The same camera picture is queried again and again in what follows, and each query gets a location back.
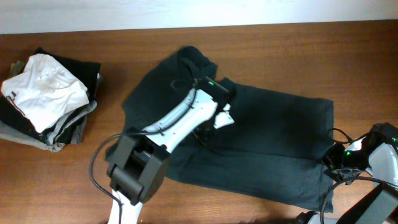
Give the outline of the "dark green t-shirt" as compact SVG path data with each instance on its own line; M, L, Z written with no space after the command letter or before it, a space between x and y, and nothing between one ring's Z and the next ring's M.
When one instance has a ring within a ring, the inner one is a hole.
M158 121L176 107L194 79L215 78L217 66L187 46L161 61L123 102L126 131ZM332 180L318 163L332 146L333 102L237 85L234 123L204 146L194 135L174 150L169 179L318 211L333 210Z

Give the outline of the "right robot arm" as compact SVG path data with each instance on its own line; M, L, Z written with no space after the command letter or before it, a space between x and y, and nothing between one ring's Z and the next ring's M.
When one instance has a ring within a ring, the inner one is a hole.
M346 139L334 140L320 159L327 167L324 174L335 181L320 211L301 213L294 223L397 223L397 128L377 123L362 136ZM374 188L339 219L326 218L326 204L334 190L355 180L370 181Z

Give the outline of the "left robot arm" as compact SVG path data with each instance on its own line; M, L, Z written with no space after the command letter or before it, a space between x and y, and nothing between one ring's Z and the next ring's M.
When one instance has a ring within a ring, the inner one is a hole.
M143 204L162 185L173 150L189 134L204 143L215 130L233 124L229 104L235 95L233 81L205 77L163 118L119 139L107 159L113 196L109 223L137 222Z

